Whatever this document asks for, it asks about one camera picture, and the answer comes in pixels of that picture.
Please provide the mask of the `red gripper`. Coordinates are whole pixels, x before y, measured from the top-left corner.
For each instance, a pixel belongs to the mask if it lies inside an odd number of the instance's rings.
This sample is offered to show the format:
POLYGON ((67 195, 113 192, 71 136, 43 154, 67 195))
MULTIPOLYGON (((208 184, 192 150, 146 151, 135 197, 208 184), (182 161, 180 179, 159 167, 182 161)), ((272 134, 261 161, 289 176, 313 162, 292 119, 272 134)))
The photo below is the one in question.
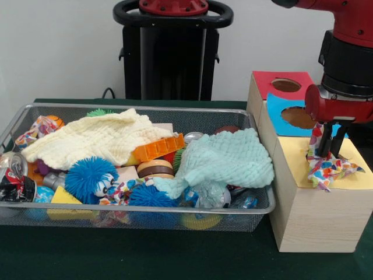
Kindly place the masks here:
POLYGON ((342 146, 347 126, 341 125, 332 138, 332 121, 368 123, 372 121, 372 101, 355 99, 328 92, 322 85, 310 85, 305 94, 305 111, 314 120, 326 122, 317 155, 327 158, 329 152, 336 158, 342 146))

